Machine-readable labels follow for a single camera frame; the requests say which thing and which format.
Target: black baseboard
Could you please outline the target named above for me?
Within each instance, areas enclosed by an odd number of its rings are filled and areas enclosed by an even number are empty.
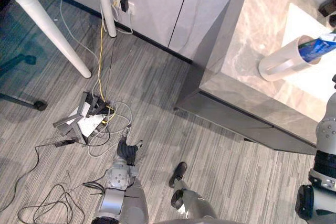
[[[81,10],[84,10],[85,12],[88,12],[88,13],[96,16],[96,17],[101,18],[100,12],[98,12],[96,10],[93,10],[90,7],[87,7],[87,6],[85,6],[85,5],[81,4],[81,3],[78,3],[77,1],[74,1],[74,0],[63,0],[63,1],[66,2],[66,3],[68,3],[68,4],[70,4],[70,5],[75,6],[75,7],[79,8],[79,9],[81,9]],[[120,23],[115,23],[115,24],[116,24],[117,27],[119,27],[119,28],[121,28],[123,30],[130,31],[130,29],[127,26],[123,25],[123,24],[120,24]],[[150,44],[152,44],[152,45],[154,45],[154,46],[162,49],[163,51],[166,51],[166,52],[170,53],[171,55],[179,58],[180,60],[183,60],[184,62],[187,62],[188,64],[192,64],[193,63],[193,61],[191,59],[188,59],[188,58],[184,57],[183,55],[180,55],[179,53],[177,53],[177,52],[169,49],[168,47],[165,47],[164,45],[162,45],[162,44],[160,44],[160,43],[158,43],[158,42],[156,42],[156,41],[154,41],[154,40],[152,40],[152,39],[144,36],[143,34],[137,32],[135,30],[133,30],[133,34],[135,36],[137,36],[138,38],[140,38],[140,39],[142,39],[142,40],[144,40],[144,41],[146,41],[146,42],[148,42],[148,43],[150,43]]]

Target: white cylindrical container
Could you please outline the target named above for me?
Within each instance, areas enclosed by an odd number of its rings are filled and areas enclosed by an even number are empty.
[[[267,81],[276,81],[319,63],[320,58],[308,63],[300,56],[299,45],[311,40],[309,36],[300,36],[262,59],[258,66],[260,75]]]

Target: wall outlet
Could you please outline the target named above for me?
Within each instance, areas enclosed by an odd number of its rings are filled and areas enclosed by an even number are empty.
[[[111,0],[111,3],[116,9],[118,9],[120,0]],[[135,5],[134,5],[134,3],[130,2],[130,1],[128,1],[128,11],[127,11],[127,13],[131,14],[131,15],[135,15]]]

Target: yellow cable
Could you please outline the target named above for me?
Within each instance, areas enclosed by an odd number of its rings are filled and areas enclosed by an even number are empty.
[[[115,113],[111,116],[111,118],[108,121],[103,121],[103,124],[107,124],[109,123],[115,116]]]
[[[101,88],[101,81],[100,81],[100,71],[101,71],[101,56],[103,53],[103,22],[104,20],[101,20],[101,29],[100,29],[100,55],[99,55],[99,69],[98,69],[98,82],[99,82],[99,90],[100,90],[100,95],[103,101],[105,102],[105,98],[102,92]]]

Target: blue package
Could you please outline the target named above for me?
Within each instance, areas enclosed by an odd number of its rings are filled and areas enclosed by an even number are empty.
[[[310,42],[299,45],[301,57],[306,62],[319,59],[322,55],[336,49],[336,34],[326,34]]]

